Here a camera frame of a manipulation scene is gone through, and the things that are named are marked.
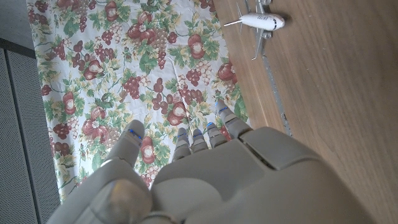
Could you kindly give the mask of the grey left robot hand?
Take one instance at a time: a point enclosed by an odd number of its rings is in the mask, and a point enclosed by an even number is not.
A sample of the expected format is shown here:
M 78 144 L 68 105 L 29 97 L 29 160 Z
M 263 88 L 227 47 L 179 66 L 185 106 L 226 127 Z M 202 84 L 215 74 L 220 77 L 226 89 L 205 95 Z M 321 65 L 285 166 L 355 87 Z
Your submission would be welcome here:
M 223 101 L 213 124 L 180 128 L 170 164 L 151 187 L 134 172 L 148 146 L 131 121 L 101 164 L 50 223 L 372 223 L 373 217 L 316 152 L 269 127 L 252 129 Z

